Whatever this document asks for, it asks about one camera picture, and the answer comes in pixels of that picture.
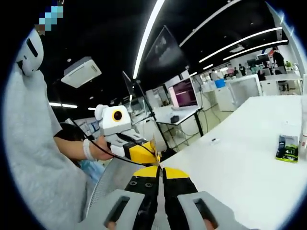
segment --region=blue bin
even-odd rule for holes
[[[214,82],[217,88],[222,88],[226,86],[224,79],[219,79]]]

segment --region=white wristband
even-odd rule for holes
[[[88,139],[83,141],[83,151],[89,161],[95,161],[95,158],[92,156],[90,151],[90,141]]]

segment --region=white bottle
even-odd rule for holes
[[[299,149],[298,149],[298,154],[300,155],[301,158],[307,160],[307,149],[306,149],[306,145],[307,145],[307,121],[304,123],[303,126],[303,133],[301,136],[301,141],[300,141],[300,145],[299,145]]]

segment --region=ceiling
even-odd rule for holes
[[[48,97],[58,102],[52,83],[63,77],[64,69],[84,56],[91,56],[102,74],[75,89],[62,82],[56,84],[62,103],[76,104],[67,109],[74,119],[94,116],[88,107],[110,104],[112,99],[128,96],[121,72],[133,75],[142,35],[156,0],[96,1],[65,0],[64,19],[41,36],[44,61],[41,70],[48,85]],[[165,0],[155,21],[144,55],[166,25],[180,44],[199,24],[227,4],[227,0]],[[181,48],[190,62],[189,72],[201,71],[207,65],[222,64],[229,56],[225,50],[199,63],[214,51],[248,35],[274,28],[274,21],[265,2],[243,0],[228,8],[203,26]],[[276,32],[257,36],[243,43],[249,48],[276,41]],[[144,80],[145,89],[154,86],[154,79]],[[54,107],[60,121],[67,118],[62,108]]]

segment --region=camera lens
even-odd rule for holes
[[[113,117],[114,117],[114,120],[119,121],[122,117],[121,111],[116,111]]]

